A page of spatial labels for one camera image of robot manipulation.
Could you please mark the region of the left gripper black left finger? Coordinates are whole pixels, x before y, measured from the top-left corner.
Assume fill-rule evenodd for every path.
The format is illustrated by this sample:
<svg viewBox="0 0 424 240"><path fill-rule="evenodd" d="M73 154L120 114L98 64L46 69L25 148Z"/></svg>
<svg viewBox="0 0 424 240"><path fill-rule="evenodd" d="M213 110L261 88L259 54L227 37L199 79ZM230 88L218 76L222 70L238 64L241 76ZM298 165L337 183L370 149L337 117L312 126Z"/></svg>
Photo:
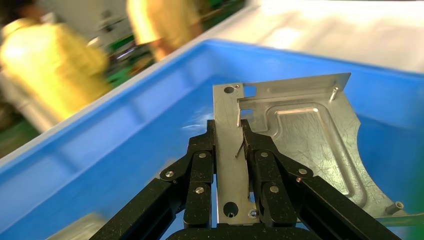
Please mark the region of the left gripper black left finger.
<svg viewBox="0 0 424 240"><path fill-rule="evenodd" d="M185 228L209 228L216 127L189 139L187 152L152 179L92 237L93 240L159 240L184 212Z"/></svg>

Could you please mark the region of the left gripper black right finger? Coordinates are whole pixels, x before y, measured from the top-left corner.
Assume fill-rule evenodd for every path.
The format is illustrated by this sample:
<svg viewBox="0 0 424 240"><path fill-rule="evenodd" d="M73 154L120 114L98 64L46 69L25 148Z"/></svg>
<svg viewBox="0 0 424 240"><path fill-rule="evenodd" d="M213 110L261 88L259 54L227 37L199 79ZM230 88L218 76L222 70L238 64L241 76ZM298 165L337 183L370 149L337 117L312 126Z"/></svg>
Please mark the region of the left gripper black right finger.
<svg viewBox="0 0 424 240"><path fill-rule="evenodd" d="M286 239L395 240L397 236L331 184L282 154L271 137L241 121L259 220Z"/></svg>

